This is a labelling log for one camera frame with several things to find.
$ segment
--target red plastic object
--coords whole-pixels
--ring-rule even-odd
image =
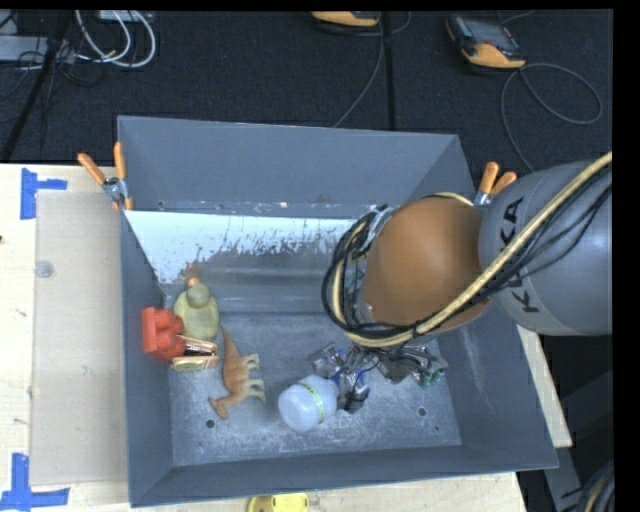
[[[185,344],[177,336],[184,330],[182,319],[170,309],[144,308],[142,316],[142,347],[145,354],[161,363],[184,355]]]

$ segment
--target brown toy animal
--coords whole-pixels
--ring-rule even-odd
[[[209,403],[223,420],[229,417],[227,407],[236,405],[250,396],[255,396],[263,402],[266,401],[264,395],[264,381],[261,379],[251,379],[250,370],[258,370],[260,361],[258,354],[241,356],[238,353],[233,339],[222,327],[224,336],[224,362],[222,363],[222,380],[229,390],[229,395],[214,400],[209,398]]]

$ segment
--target orange clamp handle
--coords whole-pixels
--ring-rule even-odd
[[[127,166],[124,163],[124,155],[122,154],[121,142],[116,142],[113,146],[113,160],[116,164],[116,173],[118,175],[118,179],[125,179],[127,177]]]
[[[514,181],[518,179],[518,176],[513,171],[505,172],[500,179],[496,182],[496,184],[491,189],[491,195],[497,196],[500,192],[502,192],[505,188],[511,185]]]
[[[86,153],[78,153],[78,162],[87,170],[98,185],[104,185],[107,178],[89,155]]]
[[[478,187],[480,192],[483,194],[491,193],[491,189],[493,188],[493,184],[496,182],[499,171],[500,166],[496,162],[487,162],[487,165],[484,168],[484,173],[482,174],[480,186]]]

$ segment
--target brown spherical cover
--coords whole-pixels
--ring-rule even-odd
[[[482,215],[450,197],[429,196],[399,208],[376,237],[362,293],[377,322],[411,325],[447,306],[481,273]],[[440,329],[475,317],[486,303],[452,317]]]

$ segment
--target black floor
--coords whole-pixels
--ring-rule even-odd
[[[34,14],[23,17],[23,29],[37,31],[50,13],[19,14]],[[340,127],[457,134],[476,185],[489,160],[523,175],[611,150],[612,9],[539,10],[508,23],[528,55],[531,67],[523,73],[533,92],[517,74],[473,72],[447,35],[448,14],[385,13],[381,55],[379,37],[328,33],[300,12],[155,11],[158,48],[149,65],[54,66],[10,161],[75,163],[84,151],[112,165],[121,114],[333,126],[379,59],[370,88]],[[525,11],[474,14],[507,20]],[[96,42],[121,47],[117,25],[96,22],[91,11],[83,15]],[[142,56],[149,42],[137,30]],[[75,21],[66,37],[79,47]],[[0,144],[9,140],[36,77],[15,63],[0,65]],[[554,115],[534,93],[581,122]],[[561,398],[612,366],[610,337],[547,338],[544,349]],[[584,441],[592,448],[576,446],[582,478],[611,457],[612,430],[598,435]],[[529,512],[552,510],[540,473],[522,474],[521,485]]]

